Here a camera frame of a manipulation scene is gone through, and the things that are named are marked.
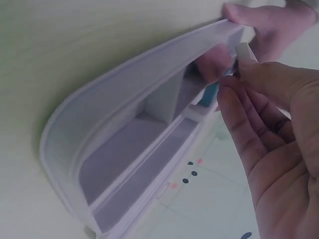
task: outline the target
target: blue object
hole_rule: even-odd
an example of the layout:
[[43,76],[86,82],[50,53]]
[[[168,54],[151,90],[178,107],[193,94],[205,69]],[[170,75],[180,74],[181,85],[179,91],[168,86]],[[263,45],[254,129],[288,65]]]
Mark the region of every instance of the blue object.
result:
[[[230,75],[232,73],[232,70],[233,70],[232,67],[229,68],[226,71],[225,76]],[[215,99],[215,97],[217,96],[217,92],[218,92],[218,82],[207,86],[204,91],[203,98],[199,101],[199,104],[204,107],[209,107],[210,104],[213,102],[213,99]]]

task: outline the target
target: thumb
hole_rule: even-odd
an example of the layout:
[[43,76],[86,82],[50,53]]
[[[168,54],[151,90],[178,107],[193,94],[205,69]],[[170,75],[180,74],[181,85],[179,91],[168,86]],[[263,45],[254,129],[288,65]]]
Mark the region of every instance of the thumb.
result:
[[240,61],[241,80],[253,90],[267,96],[290,111],[292,98],[304,94],[313,83],[319,84],[319,71],[290,67],[278,62]]
[[224,15],[232,22],[252,27],[269,24],[269,11],[265,7],[251,8],[243,5],[224,3]]

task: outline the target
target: fingernail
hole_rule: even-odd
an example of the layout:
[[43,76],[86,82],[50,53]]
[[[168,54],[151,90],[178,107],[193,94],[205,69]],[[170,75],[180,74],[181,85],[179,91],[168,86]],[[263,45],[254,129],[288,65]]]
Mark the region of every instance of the fingernail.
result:
[[229,11],[229,13],[233,16],[236,16],[238,13],[238,8],[236,5],[231,4],[231,3],[224,3],[225,7]]

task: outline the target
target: white surface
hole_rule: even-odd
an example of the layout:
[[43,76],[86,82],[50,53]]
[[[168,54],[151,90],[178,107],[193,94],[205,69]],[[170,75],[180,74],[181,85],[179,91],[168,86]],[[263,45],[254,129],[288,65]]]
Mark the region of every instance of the white surface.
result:
[[247,232],[259,238],[244,168],[220,113],[215,114],[219,119],[201,147],[184,160],[126,239],[240,239]]
[[[234,1],[253,6],[267,2]],[[151,47],[219,18],[223,2],[2,1],[1,237],[87,239],[88,234],[93,238],[67,212],[40,166],[38,141],[48,116],[86,82]],[[317,24],[280,60],[319,69],[318,38]]]

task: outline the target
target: finger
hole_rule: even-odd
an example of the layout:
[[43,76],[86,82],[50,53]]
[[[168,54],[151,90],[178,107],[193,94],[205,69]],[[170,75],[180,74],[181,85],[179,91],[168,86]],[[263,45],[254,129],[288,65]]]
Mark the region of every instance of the finger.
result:
[[319,71],[290,67],[278,62],[253,64],[251,61],[240,61],[239,72],[240,79],[253,90],[287,111],[290,111],[290,102],[296,92],[319,76]]
[[295,141],[293,127],[289,118],[265,96],[246,88],[247,95],[265,125],[279,135],[286,143]]
[[251,8],[243,5],[224,3],[224,15],[232,22],[252,26],[266,27],[269,25],[269,10],[264,7]]
[[309,173],[319,178],[319,71],[277,62],[239,62],[241,80],[291,113],[296,140]]
[[248,176],[259,160],[268,153],[267,149],[251,127],[242,104],[231,88],[221,87],[217,100]]
[[261,139],[263,145],[268,151],[272,151],[283,144],[285,142],[272,133],[268,127],[265,126],[264,122],[261,120],[260,116],[258,115],[256,109],[254,108],[253,104],[251,103],[245,88],[243,85],[233,76],[226,76],[224,77],[220,83],[219,87],[230,87],[234,93],[237,95],[246,115],[247,119],[257,134],[257,136]]
[[283,53],[284,49],[289,43],[279,40],[277,36],[262,35],[258,29],[255,28],[256,36],[249,43],[250,48],[254,52],[257,60],[261,63],[275,61]]

